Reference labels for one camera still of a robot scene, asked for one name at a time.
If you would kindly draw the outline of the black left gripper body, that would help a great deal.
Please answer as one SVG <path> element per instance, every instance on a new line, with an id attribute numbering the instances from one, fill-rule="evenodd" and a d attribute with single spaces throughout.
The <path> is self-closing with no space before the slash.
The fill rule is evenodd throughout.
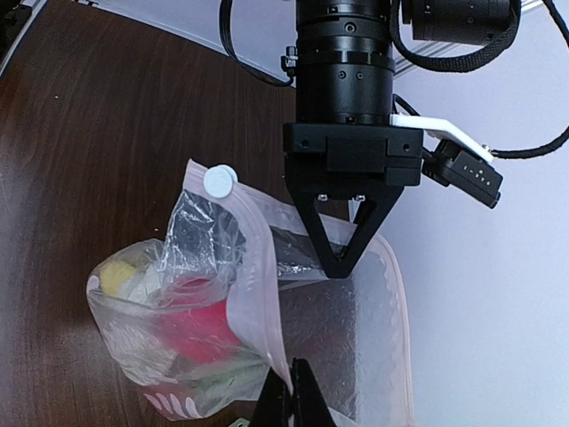
<path id="1" fill-rule="evenodd" d="M 291 72 L 296 119 L 284 125 L 286 187 L 376 200 L 421 181 L 422 132 L 394 127 L 388 1 L 299 1 Z"/>

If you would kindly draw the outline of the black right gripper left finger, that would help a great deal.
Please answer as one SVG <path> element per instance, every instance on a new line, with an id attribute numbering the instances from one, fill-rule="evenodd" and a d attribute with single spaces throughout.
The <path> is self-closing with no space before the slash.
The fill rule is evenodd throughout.
<path id="1" fill-rule="evenodd" d="M 287 427 L 291 416 L 288 387 L 275 371 L 269 371 L 252 414 L 251 427 Z"/>

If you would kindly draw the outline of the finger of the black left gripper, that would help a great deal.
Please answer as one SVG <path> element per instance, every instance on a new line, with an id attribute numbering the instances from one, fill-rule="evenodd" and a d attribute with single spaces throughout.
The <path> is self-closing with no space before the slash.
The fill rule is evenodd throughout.
<path id="1" fill-rule="evenodd" d="M 403 187 L 380 186 L 360 203 L 355 217 L 357 227 L 338 259 L 340 278 L 347 278 L 351 274 L 403 191 Z"/>
<path id="2" fill-rule="evenodd" d="M 341 259 L 331 248 L 317 211 L 316 201 L 321 192 L 311 188 L 309 180 L 302 175 L 286 173 L 284 180 L 325 275 L 328 278 L 345 278 Z"/>

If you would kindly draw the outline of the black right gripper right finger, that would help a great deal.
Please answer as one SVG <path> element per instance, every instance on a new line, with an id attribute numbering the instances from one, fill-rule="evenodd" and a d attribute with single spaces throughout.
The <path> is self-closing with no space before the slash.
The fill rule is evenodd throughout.
<path id="1" fill-rule="evenodd" d="M 292 364 L 292 416 L 295 427 L 336 427 L 320 391 L 317 379 L 306 359 Z"/>

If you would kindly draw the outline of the clear zip top bag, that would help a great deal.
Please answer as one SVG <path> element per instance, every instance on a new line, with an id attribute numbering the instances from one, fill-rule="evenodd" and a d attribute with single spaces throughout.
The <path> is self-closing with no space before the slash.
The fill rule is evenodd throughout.
<path id="1" fill-rule="evenodd" d="M 119 296 L 100 287 L 111 261 L 136 268 Z M 186 276 L 219 281 L 207 301 L 227 299 L 242 342 L 231 359 L 197 364 L 157 338 L 161 299 Z M 295 209 L 241 184 L 227 165 L 189 162 L 164 239 L 111 255 L 86 296 L 111 357 L 169 420 L 255 401 L 269 371 L 291 384 L 289 366 L 306 359 L 337 425 L 415 423 L 404 283 L 388 242 L 374 237 L 348 278 L 330 279 Z"/>

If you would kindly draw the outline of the red toy tomato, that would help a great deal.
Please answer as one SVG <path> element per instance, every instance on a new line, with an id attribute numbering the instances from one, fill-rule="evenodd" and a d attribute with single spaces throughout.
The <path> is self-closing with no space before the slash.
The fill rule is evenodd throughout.
<path id="1" fill-rule="evenodd" d="M 207 288 L 218 283 L 196 276 L 177 279 L 170 294 L 161 299 L 164 309 L 155 321 L 157 338 L 197 364 L 229 360 L 242 347 L 228 325 L 227 299 L 207 301 Z"/>

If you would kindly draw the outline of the yellow toy pepper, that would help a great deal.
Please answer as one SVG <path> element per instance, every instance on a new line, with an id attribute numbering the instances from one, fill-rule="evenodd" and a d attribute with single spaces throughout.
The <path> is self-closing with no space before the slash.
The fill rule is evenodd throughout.
<path id="1" fill-rule="evenodd" d="M 119 296 L 121 285 L 136 273 L 136 268 L 130 263 L 111 261 L 100 270 L 101 290 L 110 296 Z"/>

